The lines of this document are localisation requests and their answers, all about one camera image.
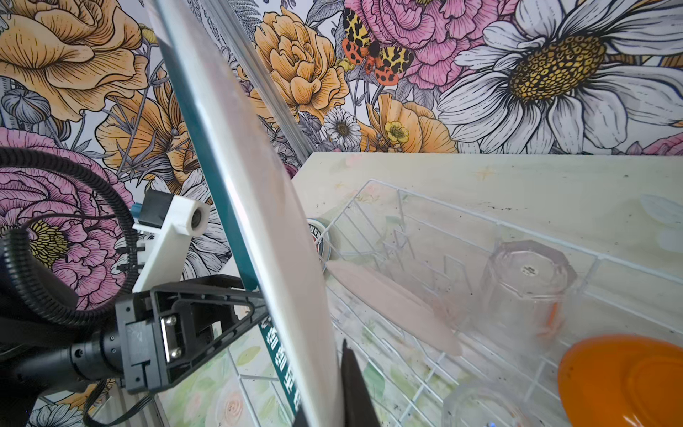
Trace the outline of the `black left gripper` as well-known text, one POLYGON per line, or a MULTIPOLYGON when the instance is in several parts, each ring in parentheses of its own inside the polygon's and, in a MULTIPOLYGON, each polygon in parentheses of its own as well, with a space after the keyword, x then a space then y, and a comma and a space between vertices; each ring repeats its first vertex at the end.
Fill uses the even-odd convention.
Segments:
POLYGON ((130 391, 165 391, 268 317, 263 294, 214 275, 128 295, 114 315, 71 343, 34 347, 1 364, 1 389, 29 395, 81 391, 120 380, 130 391))

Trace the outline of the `teal rimmed back plate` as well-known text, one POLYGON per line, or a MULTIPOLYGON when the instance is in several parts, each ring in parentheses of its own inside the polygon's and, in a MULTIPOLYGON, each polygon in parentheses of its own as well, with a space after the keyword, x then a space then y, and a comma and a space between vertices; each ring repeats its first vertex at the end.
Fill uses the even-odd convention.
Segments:
POLYGON ((427 304, 403 286, 355 263, 329 261, 327 270, 357 298, 397 327, 448 355, 462 354, 453 331, 427 304))

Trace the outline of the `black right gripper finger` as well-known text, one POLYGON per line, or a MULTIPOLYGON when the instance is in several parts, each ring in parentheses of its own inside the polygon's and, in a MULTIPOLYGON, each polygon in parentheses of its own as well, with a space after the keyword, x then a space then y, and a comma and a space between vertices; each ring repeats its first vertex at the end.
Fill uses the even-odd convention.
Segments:
POLYGON ((341 356, 344 425, 346 427, 380 427, 359 363, 346 341, 343 342, 341 356))

